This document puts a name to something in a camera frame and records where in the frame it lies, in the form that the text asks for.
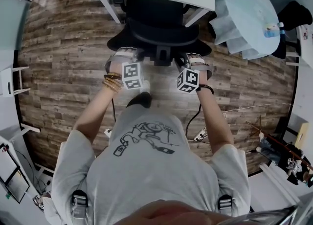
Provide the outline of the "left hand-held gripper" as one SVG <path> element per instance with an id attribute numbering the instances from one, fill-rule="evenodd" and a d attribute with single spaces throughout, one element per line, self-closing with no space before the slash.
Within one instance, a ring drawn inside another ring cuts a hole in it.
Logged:
<path id="1" fill-rule="evenodd" d="M 116 83 L 114 86 L 120 86 L 127 90 L 142 88 L 143 73 L 140 55 L 142 49 L 134 47 L 122 47 L 110 56 L 105 64 L 106 74 L 104 83 Z"/>

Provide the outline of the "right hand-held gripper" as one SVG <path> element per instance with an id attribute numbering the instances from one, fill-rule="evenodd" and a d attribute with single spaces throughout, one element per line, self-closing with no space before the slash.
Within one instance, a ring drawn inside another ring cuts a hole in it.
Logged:
<path id="1" fill-rule="evenodd" d="M 177 89 L 184 93 L 192 93 L 201 88 L 201 72 L 205 73 L 206 83 L 213 74 L 213 68 L 205 63 L 205 60 L 196 53 L 182 53 L 176 58 L 176 66 L 179 70 L 177 77 Z"/>

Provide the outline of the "black office chair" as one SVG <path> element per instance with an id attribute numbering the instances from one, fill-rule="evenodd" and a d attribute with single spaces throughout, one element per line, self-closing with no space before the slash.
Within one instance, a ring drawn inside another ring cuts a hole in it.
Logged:
<path id="1" fill-rule="evenodd" d="M 287 55 L 287 46 L 294 47 L 297 54 L 301 55 L 301 44 L 299 38 L 297 42 L 286 41 L 285 32 L 296 29 L 297 27 L 305 24 L 312 24 L 313 17 L 310 11 L 300 5 L 297 1 L 289 2 L 279 13 L 279 22 L 283 23 L 283 27 L 280 27 L 280 42 L 278 48 L 272 53 L 274 57 L 285 59 Z"/>
<path id="2" fill-rule="evenodd" d="M 184 26 L 190 5 L 170 0 L 122 0 L 124 29 L 107 42 L 109 49 L 139 49 L 139 58 L 150 57 L 155 66 L 168 67 L 184 53 L 209 55 L 211 47 L 199 39 L 199 25 Z"/>

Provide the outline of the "person's left forearm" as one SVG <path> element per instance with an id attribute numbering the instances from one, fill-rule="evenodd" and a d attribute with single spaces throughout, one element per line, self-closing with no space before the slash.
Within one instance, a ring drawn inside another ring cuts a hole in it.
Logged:
<path id="1" fill-rule="evenodd" d="M 101 90 L 87 105 L 73 126 L 73 129 L 80 131 L 90 143 L 93 143 L 99 132 L 111 100 L 121 90 L 120 86 L 114 86 L 114 84 L 116 83 L 110 83 L 110 86 L 103 84 Z"/>

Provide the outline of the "person's right forearm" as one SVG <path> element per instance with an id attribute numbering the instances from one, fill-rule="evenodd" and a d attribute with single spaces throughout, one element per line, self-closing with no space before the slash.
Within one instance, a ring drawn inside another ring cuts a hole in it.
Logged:
<path id="1" fill-rule="evenodd" d="M 197 95 L 202 106 L 212 153 L 215 154 L 224 145 L 234 145 L 230 127 L 211 91 L 202 89 Z"/>

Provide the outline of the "person's white shoe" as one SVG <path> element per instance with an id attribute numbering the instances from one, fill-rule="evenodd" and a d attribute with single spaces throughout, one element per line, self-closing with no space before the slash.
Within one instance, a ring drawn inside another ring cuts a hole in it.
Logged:
<path id="1" fill-rule="evenodd" d="M 142 83 L 142 88 L 140 89 L 141 93 L 150 93 L 151 87 L 148 80 L 144 80 Z"/>

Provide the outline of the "black wrist band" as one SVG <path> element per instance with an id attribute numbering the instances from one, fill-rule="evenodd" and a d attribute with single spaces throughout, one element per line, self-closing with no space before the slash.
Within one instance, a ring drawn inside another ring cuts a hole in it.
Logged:
<path id="1" fill-rule="evenodd" d="M 202 89 L 208 89 L 211 91 L 212 95 L 214 95 L 214 90 L 210 86 L 204 84 L 199 84 L 199 87 L 196 89 L 196 92 L 199 92 Z"/>

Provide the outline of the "person's black trousers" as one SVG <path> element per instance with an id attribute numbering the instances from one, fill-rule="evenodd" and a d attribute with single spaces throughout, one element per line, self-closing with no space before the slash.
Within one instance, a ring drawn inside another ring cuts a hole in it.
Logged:
<path id="1" fill-rule="evenodd" d="M 144 108 L 150 108 L 152 103 L 152 96 L 149 92 L 142 92 L 134 97 L 127 105 L 130 107 L 132 105 L 141 105 Z"/>

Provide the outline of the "round table light blue cloth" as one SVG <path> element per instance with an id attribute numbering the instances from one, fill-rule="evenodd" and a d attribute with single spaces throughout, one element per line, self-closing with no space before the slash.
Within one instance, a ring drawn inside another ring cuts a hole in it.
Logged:
<path id="1" fill-rule="evenodd" d="M 280 42 L 280 36 L 266 38 L 266 24 L 279 23 L 270 0 L 215 0 L 216 18 L 212 26 L 215 44 L 226 43 L 229 53 L 240 52 L 244 59 L 271 55 Z"/>

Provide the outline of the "person's grey printed t-shirt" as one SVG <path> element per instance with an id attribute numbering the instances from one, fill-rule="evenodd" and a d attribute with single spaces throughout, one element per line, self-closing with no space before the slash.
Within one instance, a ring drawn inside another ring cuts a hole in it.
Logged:
<path id="1" fill-rule="evenodd" d="M 72 195 L 83 190 L 91 225 L 113 225 L 157 200 L 180 201 L 218 211 L 223 195 L 232 198 L 231 216 L 250 208 L 246 157 L 223 145 L 207 163 L 191 152 L 170 116 L 144 115 L 116 126 L 117 136 L 99 156 L 90 141 L 73 130 L 59 153 L 52 199 L 65 223 L 75 223 Z"/>

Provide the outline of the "wooden stick stand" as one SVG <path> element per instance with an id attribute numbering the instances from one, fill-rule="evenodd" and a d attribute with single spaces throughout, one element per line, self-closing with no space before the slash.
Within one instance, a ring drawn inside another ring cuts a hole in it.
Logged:
<path id="1" fill-rule="evenodd" d="M 294 153 L 292 150 L 290 150 L 286 145 L 282 144 L 281 142 L 279 142 L 277 139 L 275 139 L 274 137 L 272 137 L 271 135 L 269 135 L 268 133 L 266 133 L 265 131 L 261 130 L 260 128 L 254 126 L 252 123 L 247 122 L 246 124 L 248 124 L 249 126 L 251 126 L 253 129 L 263 133 L 265 135 L 265 137 L 271 139 L 272 141 L 274 141 L 275 143 L 277 143 L 278 145 L 282 146 L 284 148 L 284 150 L 288 151 L 289 153 L 291 153 L 294 157 L 296 157 L 298 160 L 300 160 L 302 163 L 304 163 L 310 170 L 313 171 L 313 167 L 307 163 L 304 159 L 302 159 L 298 154 Z"/>

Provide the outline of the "clear plastic water bottle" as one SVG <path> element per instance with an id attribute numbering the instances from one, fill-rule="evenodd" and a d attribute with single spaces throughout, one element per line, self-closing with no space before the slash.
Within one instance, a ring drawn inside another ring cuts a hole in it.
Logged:
<path id="1" fill-rule="evenodd" d="M 266 38 L 278 37 L 285 34 L 284 24 L 282 22 L 274 24 L 266 24 L 263 30 Z"/>

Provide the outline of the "cardboard box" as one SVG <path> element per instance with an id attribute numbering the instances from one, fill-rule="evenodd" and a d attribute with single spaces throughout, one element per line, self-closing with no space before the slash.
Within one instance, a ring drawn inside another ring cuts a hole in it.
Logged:
<path id="1" fill-rule="evenodd" d="M 305 153 L 313 151 L 313 123 L 305 122 L 301 124 L 295 146 Z"/>

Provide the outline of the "black framed screen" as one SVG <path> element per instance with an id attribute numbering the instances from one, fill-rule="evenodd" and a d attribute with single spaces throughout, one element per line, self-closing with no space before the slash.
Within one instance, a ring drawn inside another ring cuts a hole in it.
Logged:
<path id="1" fill-rule="evenodd" d="M 0 183 L 9 195 L 21 203 L 30 185 L 9 151 L 9 146 L 4 143 L 0 145 Z"/>

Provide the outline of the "person's eyeglasses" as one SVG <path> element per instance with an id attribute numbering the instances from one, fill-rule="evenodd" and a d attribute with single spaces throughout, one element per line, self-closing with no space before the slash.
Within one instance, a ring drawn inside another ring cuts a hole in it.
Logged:
<path id="1" fill-rule="evenodd" d="M 313 192 L 302 196 L 297 205 L 249 213 L 233 225 L 313 225 Z"/>

